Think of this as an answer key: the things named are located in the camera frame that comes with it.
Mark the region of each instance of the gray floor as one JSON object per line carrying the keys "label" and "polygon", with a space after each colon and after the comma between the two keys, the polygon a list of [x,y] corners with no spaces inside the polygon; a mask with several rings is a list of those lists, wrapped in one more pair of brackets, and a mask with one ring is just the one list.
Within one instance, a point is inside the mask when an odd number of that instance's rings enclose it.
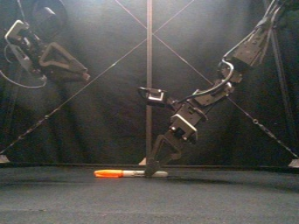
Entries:
{"label": "gray floor", "polygon": [[0,223],[297,223],[299,176],[169,171],[95,178],[92,168],[0,169]]}

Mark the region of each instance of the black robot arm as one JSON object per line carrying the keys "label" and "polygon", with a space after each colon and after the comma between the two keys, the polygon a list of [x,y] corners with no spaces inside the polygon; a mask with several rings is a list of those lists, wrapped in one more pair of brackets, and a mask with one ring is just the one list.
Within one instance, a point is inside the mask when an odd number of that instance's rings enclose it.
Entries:
{"label": "black robot arm", "polygon": [[28,74],[54,81],[88,81],[88,69],[56,42],[41,41],[21,20],[14,21],[4,38]]}
{"label": "black robot arm", "polygon": [[[144,175],[147,177],[151,177],[171,160],[181,157],[185,143],[196,143],[197,123],[207,121],[205,115],[211,107],[233,92],[247,71],[263,62],[276,20],[287,9],[296,10],[297,8],[297,0],[272,1],[253,31],[223,56],[219,63],[219,78],[209,89],[196,90],[192,95],[176,101],[161,89],[139,88],[139,94],[145,99],[147,105],[164,107],[173,111],[169,129],[156,138],[151,155],[145,161]],[[171,146],[172,153],[163,155],[160,159],[157,156],[164,144]]]}

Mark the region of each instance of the black backdrop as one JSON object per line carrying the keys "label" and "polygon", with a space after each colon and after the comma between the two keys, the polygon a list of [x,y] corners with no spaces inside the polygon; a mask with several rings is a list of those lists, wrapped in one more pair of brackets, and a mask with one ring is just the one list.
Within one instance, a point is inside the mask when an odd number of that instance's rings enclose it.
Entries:
{"label": "black backdrop", "polygon": [[[14,2],[1,2],[1,37],[20,18]],[[29,17],[33,1],[21,2]],[[145,86],[145,0],[62,2],[69,23],[52,41],[85,65],[91,79],[97,79],[5,155],[16,162],[137,164],[145,156],[145,105],[136,93]],[[155,35],[163,41],[153,38],[153,88],[165,89],[176,99],[208,88],[207,80],[216,77],[223,54],[253,29],[264,11],[263,1],[255,0],[153,0],[153,31],[161,27]],[[277,30],[295,115],[296,27],[297,14],[287,13]],[[5,62],[2,54],[1,70],[16,79],[21,77],[22,83],[36,82],[17,63]],[[4,149],[84,85],[49,81],[45,88],[28,90],[12,87],[2,79],[0,83]],[[264,64],[245,75],[231,99],[295,147],[271,47]],[[165,132],[171,115],[153,108],[153,140]],[[287,165],[292,159],[231,101],[215,106],[197,130],[199,142],[185,146],[176,164]]]}

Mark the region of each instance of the metal pole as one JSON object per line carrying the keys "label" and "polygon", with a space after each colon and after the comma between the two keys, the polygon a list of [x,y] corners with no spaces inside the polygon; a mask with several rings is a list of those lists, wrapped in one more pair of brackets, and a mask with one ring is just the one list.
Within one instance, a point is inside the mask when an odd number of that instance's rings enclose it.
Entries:
{"label": "metal pole", "polygon": [[[153,2],[147,0],[147,87],[152,87]],[[145,161],[152,151],[152,107],[145,106]]]}
{"label": "metal pole", "polygon": [[[268,7],[268,5],[269,5],[269,2],[264,0],[265,8]],[[284,71],[284,65],[281,60],[281,52],[280,52],[280,48],[277,44],[276,30],[272,30],[271,42],[272,42],[272,48],[273,48],[275,66],[276,66],[276,72],[277,72],[277,79],[280,83],[281,98],[284,103],[285,125],[288,129],[288,134],[291,137],[291,146],[292,148],[296,148],[299,144],[299,140],[297,140],[297,134],[295,131],[295,116],[291,110],[289,94],[288,94],[288,88],[285,83],[285,71]]]}

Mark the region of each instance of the orange marker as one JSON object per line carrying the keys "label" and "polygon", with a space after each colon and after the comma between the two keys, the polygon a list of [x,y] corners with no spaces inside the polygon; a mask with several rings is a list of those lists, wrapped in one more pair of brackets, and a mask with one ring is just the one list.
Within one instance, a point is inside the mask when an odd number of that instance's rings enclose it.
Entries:
{"label": "orange marker", "polygon": [[[100,170],[95,171],[96,178],[135,178],[143,177],[145,175],[144,171],[123,171],[123,170]],[[157,171],[153,174],[153,178],[165,178],[168,173],[165,171]]]}

